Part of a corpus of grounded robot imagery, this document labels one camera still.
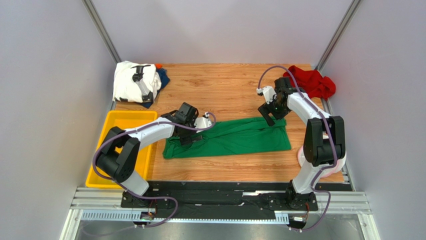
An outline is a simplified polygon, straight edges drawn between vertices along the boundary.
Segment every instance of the green shirt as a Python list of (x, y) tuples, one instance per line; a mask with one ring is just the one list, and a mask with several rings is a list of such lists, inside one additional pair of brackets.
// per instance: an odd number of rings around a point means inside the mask
[(202, 140), (182, 146), (178, 137), (166, 139), (165, 159), (252, 154), (292, 149), (286, 121), (268, 126), (263, 117), (220, 121), (209, 130), (197, 133)]

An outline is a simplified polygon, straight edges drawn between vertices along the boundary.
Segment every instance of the folded clothes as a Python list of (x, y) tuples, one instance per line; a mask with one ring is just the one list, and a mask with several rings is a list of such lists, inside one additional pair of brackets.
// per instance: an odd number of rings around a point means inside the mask
[(114, 73), (112, 100), (152, 103), (155, 101), (161, 85), (155, 64), (119, 62)]
[[(159, 75), (160, 81), (161, 81), (161, 88), (157, 91), (157, 96), (160, 94), (160, 91), (167, 86), (170, 82), (170, 78), (167, 76), (167, 71), (163, 68), (161, 64), (156, 64), (157, 67), (157, 73)], [(149, 109), (153, 102), (143, 102), (140, 103), (140, 105), (144, 106), (145, 108)]]
[(310, 98), (324, 98), (327, 100), (333, 96), (336, 92), (335, 83), (328, 76), (321, 76), (317, 70), (305, 71), (296, 66), (291, 66), (288, 70), (293, 74), (296, 79), (297, 85), (303, 88)]
[(286, 121), (268, 126), (263, 117), (220, 121), (197, 133), (202, 140), (182, 146), (178, 137), (166, 140), (165, 159), (252, 154), (292, 149), (286, 132)]

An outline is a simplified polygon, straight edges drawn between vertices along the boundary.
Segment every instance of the metal floor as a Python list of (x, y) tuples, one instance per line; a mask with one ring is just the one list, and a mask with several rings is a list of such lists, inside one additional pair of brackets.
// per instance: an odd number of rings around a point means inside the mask
[[(310, 214), (307, 226), (319, 219)], [(81, 228), (90, 234), (106, 234), (132, 226), (125, 221), (81, 221), (76, 240), (90, 240)], [(363, 231), (357, 214), (327, 215), (310, 232), (300, 234), (278, 224), (226, 224), (169, 222), (153, 228), (132, 228), (100, 240), (363, 240)]]

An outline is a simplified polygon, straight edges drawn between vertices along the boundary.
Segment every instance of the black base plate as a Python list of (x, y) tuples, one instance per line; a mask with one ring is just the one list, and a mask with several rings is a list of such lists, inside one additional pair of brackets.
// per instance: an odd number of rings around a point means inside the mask
[[(243, 195), (243, 192), (285, 191), (288, 182), (194, 182), (194, 181), (150, 181), (151, 186), (144, 194), (147, 197), (170, 196), (178, 201), (179, 208), (173, 218), (182, 219), (225, 219), (225, 220), (270, 220), (274, 211), (295, 211), (285, 204), (285, 193)], [(320, 183), (316, 189), (329, 191), (352, 191), (349, 184)], [(309, 211), (317, 211), (316, 198), (311, 201)], [(151, 201), (144, 201), (123, 193), (122, 208), (147, 208)], [(159, 199), (155, 203), (156, 217), (169, 216), (175, 203)], [(303, 204), (296, 211), (305, 212)]]

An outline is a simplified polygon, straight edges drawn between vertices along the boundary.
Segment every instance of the red cloth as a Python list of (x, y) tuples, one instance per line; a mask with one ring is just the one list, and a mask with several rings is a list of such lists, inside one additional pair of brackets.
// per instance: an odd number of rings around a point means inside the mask
[[(306, 91), (309, 98), (317, 97), (327, 100), (336, 92), (335, 83), (328, 76), (321, 76), (317, 70), (304, 71), (294, 65), (289, 67), (288, 70), (296, 79), (297, 85)], [(283, 77), (289, 77), (291, 85), (295, 86), (287, 72), (284, 73)]]

